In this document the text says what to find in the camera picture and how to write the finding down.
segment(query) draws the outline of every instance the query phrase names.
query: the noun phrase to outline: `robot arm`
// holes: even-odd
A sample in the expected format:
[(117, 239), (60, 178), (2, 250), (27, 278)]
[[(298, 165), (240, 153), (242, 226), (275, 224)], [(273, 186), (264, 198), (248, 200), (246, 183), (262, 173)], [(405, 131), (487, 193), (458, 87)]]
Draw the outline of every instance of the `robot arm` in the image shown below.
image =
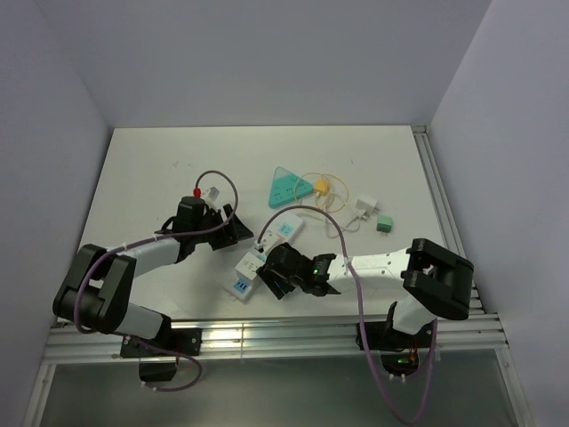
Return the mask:
[[(223, 206), (223, 210), (226, 217), (232, 213), (230, 205)], [(178, 205), (176, 216), (164, 224), (160, 233), (208, 230), (222, 223), (221, 210), (211, 209), (202, 198), (184, 197)], [(171, 319), (129, 302), (134, 278), (158, 267), (185, 260), (200, 243), (208, 243), (215, 251), (252, 237), (253, 233), (234, 216), (225, 227), (213, 233), (157, 240), (110, 256), (92, 276), (92, 279), (101, 282), (101, 286), (89, 285), (85, 288), (80, 307), (84, 326), (103, 334), (138, 336), (151, 340), (161, 348), (171, 348), (174, 346)], [(80, 284), (87, 271), (106, 252), (106, 248), (96, 245), (81, 247), (53, 301), (56, 316), (74, 320)]]
[[(409, 292), (389, 310), (389, 333), (416, 335), (436, 317), (469, 316), (472, 263), (430, 240), (416, 238), (409, 249), (350, 261), (363, 287), (402, 287)], [(354, 283), (341, 255), (321, 254), (310, 260), (288, 244), (273, 249), (259, 276), (278, 299), (296, 287), (324, 296), (339, 294)]]

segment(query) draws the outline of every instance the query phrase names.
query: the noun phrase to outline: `metal frame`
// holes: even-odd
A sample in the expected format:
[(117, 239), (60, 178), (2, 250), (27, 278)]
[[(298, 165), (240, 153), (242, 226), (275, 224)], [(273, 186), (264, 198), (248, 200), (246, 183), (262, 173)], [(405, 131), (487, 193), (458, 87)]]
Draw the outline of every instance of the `metal frame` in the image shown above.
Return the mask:
[[(443, 184), (429, 146), (426, 128), (413, 128), (417, 149), (429, 183), (433, 204), (447, 247), (464, 255)], [(383, 320), (370, 316), (367, 320)], [(356, 317), (280, 318), (236, 321), (177, 321), (173, 327), (203, 328), (199, 359), (268, 359), (362, 354), (356, 345)], [(470, 317), (466, 321), (440, 320), (438, 348), (446, 350), (493, 349), (501, 364), (510, 400), (519, 425), (533, 425), (529, 407), (509, 356), (509, 346), (497, 314), (485, 314), (475, 284)], [(121, 338), (114, 335), (79, 334), (73, 325), (59, 321), (49, 334), (42, 365), (24, 426), (40, 424), (57, 365), (90, 363), (138, 363), (121, 359)], [(148, 358), (145, 361), (171, 360)]]

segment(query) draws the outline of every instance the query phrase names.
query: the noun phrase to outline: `yellow cable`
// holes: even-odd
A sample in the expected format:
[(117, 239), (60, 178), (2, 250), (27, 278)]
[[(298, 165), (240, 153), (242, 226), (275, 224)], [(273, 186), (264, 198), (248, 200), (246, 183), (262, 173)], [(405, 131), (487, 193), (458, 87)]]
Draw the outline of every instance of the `yellow cable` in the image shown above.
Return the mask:
[[(338, 209), (334, 209), (333, 211), (326, 211), (329, 214), (335, 214), (339, 211), (341, 211), (344, 207), (346, 207), (346, 204), (348, 203), (348, 199), (349, 199), (349, 188), (348, 185), (346, 184), (346, 182), (344, 182), (343, 180), (341, 180), (340, 178), (338, 178), (336, 175), (332, 175), (331, 173), (320, 173), (320, 172), (307, 172), (305, 174), (303, 174), (295, 183), (294, 183), (294, 188), (293, 188), (293, 197), (294, 200), (297, 202), (300, 202), (300, 200), (296, 197), (296, 189), (299, 185), (299, 182), (302, 181), (302, 179), (305, 176), (309, 176), (309, 175), (319, 175), (322, 179), (326, 179), (328, 182), (330, 182), (330, 178), (334, 178), (336, 181), (339, 181), (343, 186), (344, 189), (346, 189), (346, 198), (345, 199), (341, 199), (342, 200), (342, 205), (338, 208)], [(322, 205), (318, 205), (318, 202), (315, 202), (315, 205), (317, 206), (318, 209), (321, 209), (324, 207), (324, 203)]]

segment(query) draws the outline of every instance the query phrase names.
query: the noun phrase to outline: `white power strip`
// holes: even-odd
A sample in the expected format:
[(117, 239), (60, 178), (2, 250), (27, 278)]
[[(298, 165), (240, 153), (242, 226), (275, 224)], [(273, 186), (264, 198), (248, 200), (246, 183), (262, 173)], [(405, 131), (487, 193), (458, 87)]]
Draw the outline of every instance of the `white power strip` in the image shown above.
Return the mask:
[(283, 213), (268, 227), (261, 242), (255, 243), (235, 267), (237, 281), (224, 285), (223, 289), (237, 298), (240, 302), (247, 302), (252, 293), (260, 286), (262, 281), (257, 270), (267, 260), (267, 255), (275, 247), (285, 242), (291, 242), (302, 230), (304, 220), (294, 213)]

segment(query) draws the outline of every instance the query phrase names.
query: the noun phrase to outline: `glass panel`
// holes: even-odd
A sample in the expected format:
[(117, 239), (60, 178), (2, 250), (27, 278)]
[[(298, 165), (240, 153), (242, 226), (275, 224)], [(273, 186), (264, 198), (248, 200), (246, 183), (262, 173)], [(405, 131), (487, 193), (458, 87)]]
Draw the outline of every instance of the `glass panel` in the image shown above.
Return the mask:
[[(176, 384), (192, 372), (179, 373)], [(422, 378), (391, 383), (409, 416)], [(492, 350), (443, 353), (420, 425), (514, 425)], [(42, 426), (398, 426), (363, 357), (220, 360), (204, 363), (193, 389), (141, 388), (134, 364), (60, 366)]]

